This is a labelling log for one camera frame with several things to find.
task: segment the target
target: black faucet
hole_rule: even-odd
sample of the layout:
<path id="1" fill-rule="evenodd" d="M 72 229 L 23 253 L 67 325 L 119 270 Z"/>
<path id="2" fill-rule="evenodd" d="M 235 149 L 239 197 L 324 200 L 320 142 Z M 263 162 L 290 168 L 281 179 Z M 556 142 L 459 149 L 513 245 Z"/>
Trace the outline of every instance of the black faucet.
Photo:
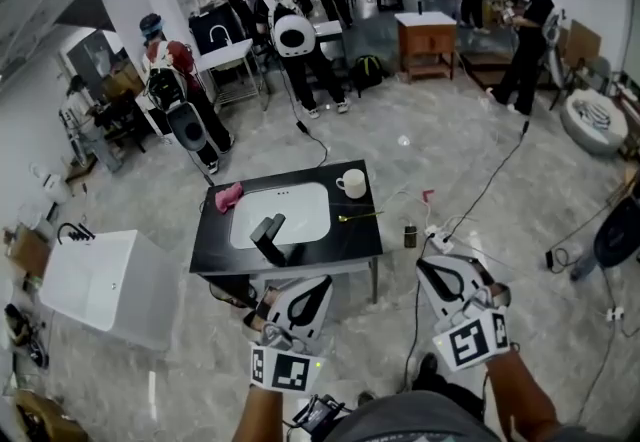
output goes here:
<path id="1" fill-rule="evenodd" d="M 262 252 L 262 255 L 264 255 L 270 263 L 281 268 L 291 264 L 294 256 L 297 256 L 303 248 L 302 244 L 289 245 L 288 250 L 283 253 L 273 244 L 273 239 L 278 234 L 285 220 L 285 216 L 281 213 L 276 214 L 273 218 L 267 216 L 251 233 L 251 241 L 253 241 L 253 244 Z"/>
<path id="2" fill-rule="evenodd" d="M 65 222 L 58 228 L 58 243 L 60 244 L 62 244 L 60 234 L 62 233 L 62 229 L 64 229 L 65 227 L 70 227 L 73 229 L 68 234 L 71 241 L 89 241 L 90 239 L 96 239 L 95 235 L 81 223 L 79 223 L 76 227 L 72 223 Z"/>

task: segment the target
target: gold spoon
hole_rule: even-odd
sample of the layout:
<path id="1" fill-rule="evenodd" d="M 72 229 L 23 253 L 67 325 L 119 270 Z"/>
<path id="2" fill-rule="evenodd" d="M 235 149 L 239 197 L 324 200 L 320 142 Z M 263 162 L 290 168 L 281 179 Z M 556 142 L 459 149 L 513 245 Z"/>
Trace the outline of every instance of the gold spoon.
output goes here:
<path id="1" fill-rule="evenodd" d="M 338 216 L 338 221 L 340 223 L 348 222 L 349 220 L 355 220 L 357 218 L 367 218 L 368 216 L 378 216 L 379 214 L 384 213 L 384 211 L 379 211 L 377 213 L 368 213 L 368 214 L 359 214 L 357 216 Z"/>

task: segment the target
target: white sneaker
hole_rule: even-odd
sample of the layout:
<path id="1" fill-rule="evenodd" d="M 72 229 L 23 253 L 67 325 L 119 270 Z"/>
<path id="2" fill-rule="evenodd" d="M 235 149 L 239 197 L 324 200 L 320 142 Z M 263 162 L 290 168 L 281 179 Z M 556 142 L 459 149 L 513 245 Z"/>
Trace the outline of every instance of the white sneaker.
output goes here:
<path id="1" fill-rule="evenodd" d="M 213 163 L 209 163 L 207 165 L 207 169 L 209 170 L 209 175 L 218 173 L 218 160 L 216 159 Z"/>
<path id="2" fill-rule="evenodd" d="M 304 108 L 304 111 L 307 112 L 307 115 L 309 115 L 310 118 L 316 119 L 320 117 L 320 112 L 318 111 L 317 108 L 313 108 L 312 110 L 308 110 L 307 108 Z"/>
<path id="3" fill-rule="evenodd" d="M 338 103 L 338 113 L 346 113 L 349 111 L 349 100 L 345 97 L 344 101 Z"/>
<path id="4" fill-rule="evenodd" d="M 231 141 L 231 143 L 229 144 L 229 148 L 227 150 L 221 150 L 220 154 L 226 154 L 227 152 L 229 152 L 231 150 L 231 147 L 233 147 L 233 144 L 236 141 L 236 137 L 234 135 L 232 135 L 231 133 L 229 133 L 229 140 Z"/>

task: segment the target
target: backpack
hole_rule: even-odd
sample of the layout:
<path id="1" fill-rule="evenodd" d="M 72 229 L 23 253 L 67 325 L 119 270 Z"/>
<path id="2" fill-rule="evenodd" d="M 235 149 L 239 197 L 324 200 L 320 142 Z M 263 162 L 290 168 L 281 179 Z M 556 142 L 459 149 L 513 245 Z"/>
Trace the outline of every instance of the backpack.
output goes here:
<path id="1" fill-rule="evenodd" d="M 356 60 L 355 65 L 349 71 L 351 81 L 358 90 L 358 97 L 363 90 L 379 85 L 382 79 L 389 74 L 382 68 L 377 56 L 365 55 Z"/>
<path id="2" fill-rule="evenodd" d="M 560 28 L 562 26 L 564 11 L 554 0 L 551 0 L 551 2 L 553 3 L 553 9 L 542 25 L 542 36 L 547 41 L 547 47 L 554 48 L 560 38 Z"/>
<path id="3" fill-rule="evenodd" d="M 309 54 L 316 47 L 316 31 L 293 0 L 263 0 L 269 9 L 271 40 L 283 57 Z"/>
<path id="4" fill-rule="evenodd" d="M 160 42 L 156 60 L 151 63 L 146 54 L 142 60 L 145 68 L 149 70 L 149 98 L 156 108 L 163 112 L 187 100 L 187 80 L 173 66 L 168 47 L 169 42 Z"/>

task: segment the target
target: black pants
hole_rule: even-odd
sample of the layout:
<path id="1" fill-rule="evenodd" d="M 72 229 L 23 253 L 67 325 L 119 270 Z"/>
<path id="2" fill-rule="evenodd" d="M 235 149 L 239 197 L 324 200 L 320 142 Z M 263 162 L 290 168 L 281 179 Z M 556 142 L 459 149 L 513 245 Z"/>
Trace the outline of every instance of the black pants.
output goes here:
<path id="1" fill-rule="evenodd" d="M 189 102 L 195 107 L 202 119 L 204 127 L 218 148 L 221 151 L 229 150 L 229 147 L 231 147 L 231 136 L 213 110 L 213 105 L 209 102 L 207 94 L 203 90 L 190 91 Z M 198 151 L 198 156 L 207 166 L 218 160 L 216 150 L 208 142 L 202 150 Z"/>
<path id="2" fill-rule="evenodd" d="M 322 6 L 324 7 L 324 11 L 327 13 L 327 17 L 330 21 L 338 20 L 338 12 L 340 13 L 340 17 L 347 26 L 351 26 L 353 24 L 353 19 L 351 19 L 351 13 L 349 12 L 349 5 L 347 5 L 347 0 L 320 0 L 322 2 Z"/>
<path id="3" fill-rule="evenodd" d="M 493 89 L 493 96 L 501 104 L 507 104 L 511 93 L 519 87 L 515 108 L 524 115 L 531 114 L 536 85 L 539 76 L 540 59 L 544 55 L 547 43 L 541 35 L 522 36 L 520 45 L 505 72 L 502 82 Z"/>
<path id="4" fill-rule="evenodd" d="M 476 28 L 484 26 L 482 22 L 482 2 L 483 0 L 462 0 L 460 7 L 461 18 L 467 24 L 471 24 L 471 17 Z"/>
<path id="5" fill-rule="evenodd" d="M 426 390 L 440 394 L 449 398 L 480 422 L 484 422 L 484 404 L 482 400 L 470 390 L 460 387 L 460 385 L 447 383 L 447 380 L 439 374 L 419 375 L 416 381 L 413 382 L 411 390 Z"/>
<path id="6" fill-rule="evenodd" d="M 313 99 L 313 93 L 307 83 L 305 64 L 309 65 L 316 75 L 318 82 L 327 89 L 329 95 L 331 95 L 331 98 L 335 102 L 340 103 L 344 101 L 344 92 L 342 91 L 340 82 L 333 73 L 333 70 L 331 70 L 331 62 L 329 62 L 322 53 L 319 43 L 316 43 L 315 49 L 309 54 L 281 59 L 282 65 L 284 65 L 289 76 L 289 81 L 291 81 L 291 85 L 293 86 L 293 91 L 306 109 L 315 109 L 316 101 Z"/>

